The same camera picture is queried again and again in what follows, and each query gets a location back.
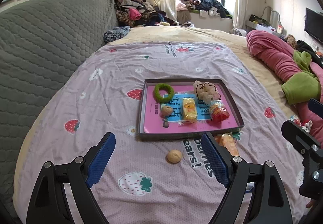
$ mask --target tray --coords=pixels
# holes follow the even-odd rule
[[[208,106],[203,101],[198,101],[194,95],[193,83],[196,80],[210,82],[217,87],[218,92],[221,94],[221,100],[230,114],[228,119],[218,124],[210,123]],[[169,84],[175,91],[173,100],[166,104],[174,109],[172,115],[166,117],[168,122],[165,122],[160,115],[161,105],[165,104],[157,103],[153,98],[152,92],[159,83]],[[160,95],[167,94],[167,92],[162,90],[159,93]],[[198,118],[193,124],[183,125],[180,122],[182,113],[181,102],[184,97],[196,99]],[[226,85],[220,79],[178,78],[145,80],[138,120],[138,137],[141,140],[157,141],[197,138],[205,132],[219,135],[228,132],[238,132],[243,126],[244,122],[237,105]]]

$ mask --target red snack package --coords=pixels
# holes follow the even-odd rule
[[[227,118],[230,114],[221,100],[212,101],[210,104],[210,116],[214,123],[219,123]]]

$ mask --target gray headboard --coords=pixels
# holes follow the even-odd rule
[[[0,204],[11,216],[17,217],[13,179],[26,134],[115,26],[114,0],[31,0],[0,13]]]

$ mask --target television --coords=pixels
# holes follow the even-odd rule
[[[305,31],[323,44],[323,15],[306,8]]]

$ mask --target blue floral cloth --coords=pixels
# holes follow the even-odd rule
[[[108,30],[103,35],[103,40],[106,43],[111,43],[115,40],[119,40],[125,37],[130,32],[129,26],[114,27],[112,30]]]

